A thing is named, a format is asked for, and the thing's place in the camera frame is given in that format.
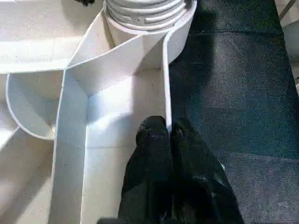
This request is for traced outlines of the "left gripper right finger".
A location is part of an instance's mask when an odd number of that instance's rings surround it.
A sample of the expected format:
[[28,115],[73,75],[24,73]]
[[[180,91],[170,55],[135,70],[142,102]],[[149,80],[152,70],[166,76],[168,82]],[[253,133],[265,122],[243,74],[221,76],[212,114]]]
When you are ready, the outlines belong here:
[[189,120],[172,127],[174,210],[182,224],[242,224],[224,168]]

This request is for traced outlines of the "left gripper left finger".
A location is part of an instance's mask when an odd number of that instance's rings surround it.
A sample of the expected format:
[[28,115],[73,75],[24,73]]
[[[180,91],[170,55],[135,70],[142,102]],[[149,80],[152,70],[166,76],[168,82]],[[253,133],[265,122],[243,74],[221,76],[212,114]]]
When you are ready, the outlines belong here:
[[126,224],[164,224],[172,213],[172,156],[163,117],[148,117],[126,165],[118,218]]

